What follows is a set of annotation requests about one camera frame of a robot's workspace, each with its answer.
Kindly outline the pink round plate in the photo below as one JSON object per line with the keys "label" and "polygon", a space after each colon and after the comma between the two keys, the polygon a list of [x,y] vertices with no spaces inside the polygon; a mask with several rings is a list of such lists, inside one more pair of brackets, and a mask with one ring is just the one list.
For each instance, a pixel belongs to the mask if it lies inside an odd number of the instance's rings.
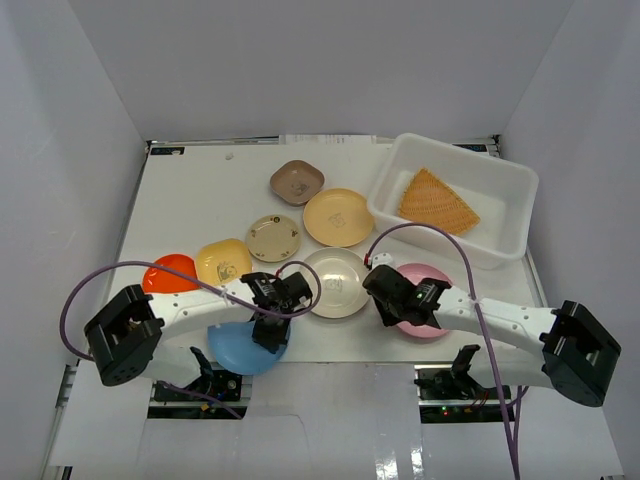
{"label": "pink round plate", "polygon": [[[414,284],[418,284],[424,278],[446,281],[452,284],[452,280],[443,272],[423,263],[407,263],[397,267],[400,274]],[[407,321],[400,322],[396,327],[404,334],[422,340],[433,340],[448,333],[445,329],[430,326],[414,326]]]}

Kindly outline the blue round plate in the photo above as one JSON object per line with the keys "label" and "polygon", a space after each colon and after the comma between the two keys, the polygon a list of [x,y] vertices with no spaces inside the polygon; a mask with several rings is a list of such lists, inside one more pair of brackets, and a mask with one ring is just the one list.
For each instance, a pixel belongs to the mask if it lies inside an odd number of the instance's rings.
{"label": "blue round plate", "polygon": [[271,353],[253,341],[253,322],[224,323],[207,329],[209,352],[225,370],[243,376],[257,376],[272,369],[287,350],[281,345]]}

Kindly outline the cream round plate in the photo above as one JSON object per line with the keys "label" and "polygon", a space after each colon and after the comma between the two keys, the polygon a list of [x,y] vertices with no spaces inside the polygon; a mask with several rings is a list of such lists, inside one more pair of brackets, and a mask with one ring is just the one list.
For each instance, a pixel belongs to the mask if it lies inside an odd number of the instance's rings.
{"label": "cream round plate", "polygon": [[318,298],[312,312],[326,319],[342,319],[354,315],[365,307],[370,297],[362,287],[369,271],[363,260],[353,251],[328,247],[317,250],[304,259],[304,263],[316,272],[321,292],[311,272],[301,268],[311,288],[313,299]]}

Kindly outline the woven bamboo fan-shaped tray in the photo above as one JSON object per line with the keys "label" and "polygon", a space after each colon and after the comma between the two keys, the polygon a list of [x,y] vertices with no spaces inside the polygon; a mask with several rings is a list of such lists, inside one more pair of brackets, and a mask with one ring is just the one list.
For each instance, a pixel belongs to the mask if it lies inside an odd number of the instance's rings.
{"label": "woven bamboo fan-shaped tray", "polygon": [[451,187],[424,168],[406,187],[397,215],[408,221],[434,225],[457,236],[480,223],[480,216]]}

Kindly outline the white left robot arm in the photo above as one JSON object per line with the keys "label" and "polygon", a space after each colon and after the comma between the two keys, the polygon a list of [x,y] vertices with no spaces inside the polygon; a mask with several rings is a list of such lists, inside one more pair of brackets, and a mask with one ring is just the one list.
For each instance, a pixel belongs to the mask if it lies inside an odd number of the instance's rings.
{"label": "white left robot arm", "polygon": [[106,387],[143,376],[199,399],[211,387],[209,362],[239,375],[268,370],[286,350],[290,323],[317,301],[295,272],[284,279],[245,274],[226,285],[146,294],[131,285],[84,327]]}

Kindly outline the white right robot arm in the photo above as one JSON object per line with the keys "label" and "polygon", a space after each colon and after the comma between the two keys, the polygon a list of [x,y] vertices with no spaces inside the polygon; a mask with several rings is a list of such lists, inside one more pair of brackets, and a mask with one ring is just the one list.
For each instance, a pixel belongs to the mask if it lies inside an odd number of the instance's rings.
{"label": "white right robot arm", "polygon": [[474,302],[468,292],[446,281],[424,278],[413,284],[388,265],[373,268],[363,287],[387,327],[406,321],[413,326],[487,333],[536,359],[534,369],[514,367],[513,379],[502,367],[502,382],[553,388],[587,407],[604,403],[621,346],[580,303],[566,300],[552,309],[490,298]]}

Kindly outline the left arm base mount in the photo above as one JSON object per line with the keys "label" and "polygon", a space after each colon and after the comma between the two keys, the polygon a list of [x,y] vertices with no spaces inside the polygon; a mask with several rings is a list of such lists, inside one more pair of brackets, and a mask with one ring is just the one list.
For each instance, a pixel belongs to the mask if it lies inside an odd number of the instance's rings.
{"label": "left arm base mount", "polygon": [[243,399],[244,377],[214,368],[196,347],[194,354],[200,376],[186,387],[154,385],[148,409],[149,419],[171,420],[241,420],[248,400]]}

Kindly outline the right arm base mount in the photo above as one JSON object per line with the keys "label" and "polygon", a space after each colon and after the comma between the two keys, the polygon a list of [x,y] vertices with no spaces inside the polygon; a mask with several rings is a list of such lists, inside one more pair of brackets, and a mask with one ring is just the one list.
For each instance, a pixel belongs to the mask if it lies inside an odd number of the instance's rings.
{"label": "right arm base mount", "polygon": [[465,345],[451,363],[414,368],[420,421],[429,424],[500,423],[498,391],[470,375],[479,345]]}

